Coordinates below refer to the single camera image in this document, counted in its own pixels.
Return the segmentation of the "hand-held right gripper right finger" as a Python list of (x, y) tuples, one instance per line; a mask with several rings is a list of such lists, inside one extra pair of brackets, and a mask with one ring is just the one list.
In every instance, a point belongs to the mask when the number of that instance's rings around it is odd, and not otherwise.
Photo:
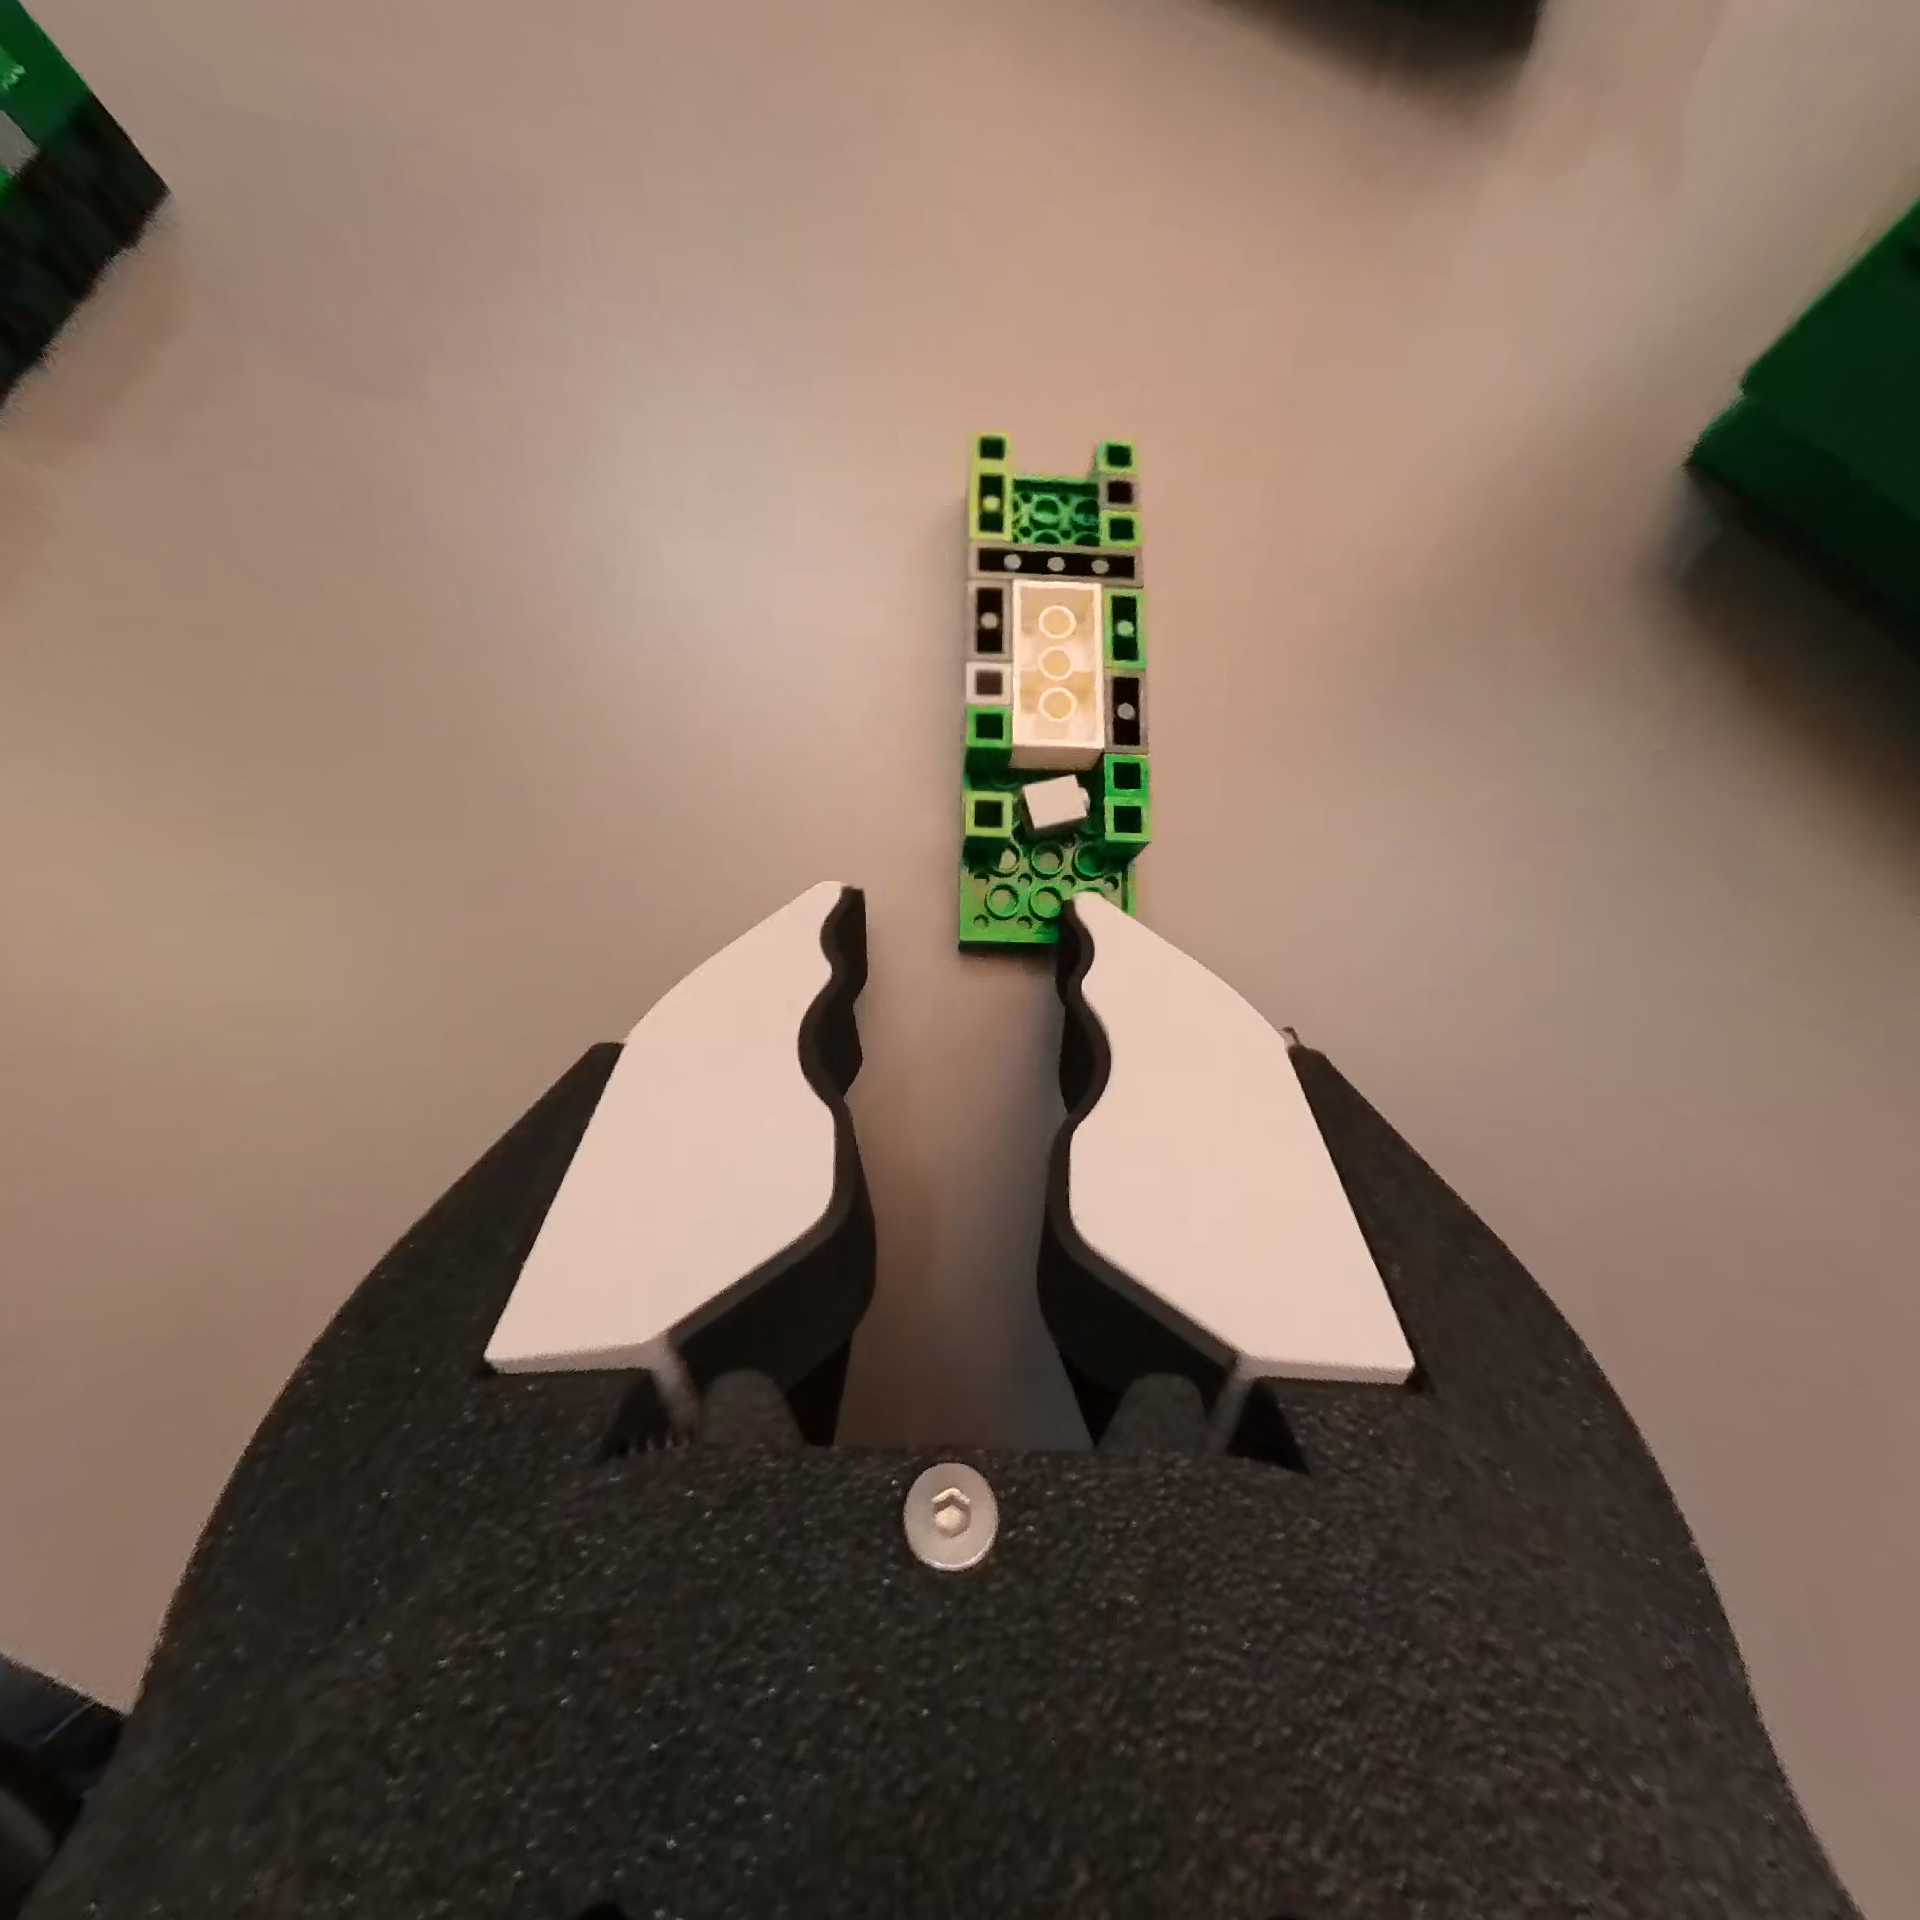
[(1098, 891), (1060, 913), (1058, 993), (1036, 1293), (1089, 1440), (1147, 1378), (1179, 1381), (1228, 1451), (1289, 1451), (1267, 1381), (1412, 1389), (1282, 1030)]

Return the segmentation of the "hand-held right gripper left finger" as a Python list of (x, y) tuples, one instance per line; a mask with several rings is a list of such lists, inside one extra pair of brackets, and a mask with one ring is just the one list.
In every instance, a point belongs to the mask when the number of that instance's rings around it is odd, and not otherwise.
[(834, 1440), (878, 1224), (847, 1091), (867, 900), (820, 879), (631, 1029), (487, 1341), (497, 1375), (770, 1378)]

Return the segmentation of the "green lego panel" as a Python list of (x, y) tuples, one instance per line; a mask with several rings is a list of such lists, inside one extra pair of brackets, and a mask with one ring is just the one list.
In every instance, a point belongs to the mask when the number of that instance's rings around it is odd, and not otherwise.
[(970, 443), (959, 949), (1053, 948), (1072, 895), (1139, 901), (1154, 840), (1139, 445), (1084, 476)]

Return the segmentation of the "green lego creeper figure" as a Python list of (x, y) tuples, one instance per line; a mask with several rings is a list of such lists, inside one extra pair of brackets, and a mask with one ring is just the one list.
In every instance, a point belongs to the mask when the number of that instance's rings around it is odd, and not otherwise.
[(22, 3), (3, 3), (3, 399), (169, 189)]

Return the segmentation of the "green plastic bin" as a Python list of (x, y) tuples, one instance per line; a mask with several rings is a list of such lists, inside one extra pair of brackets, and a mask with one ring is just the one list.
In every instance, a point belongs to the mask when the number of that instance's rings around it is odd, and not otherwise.
[(1686, 467), (1915, 637), (1915, 206), (1747, 365)]

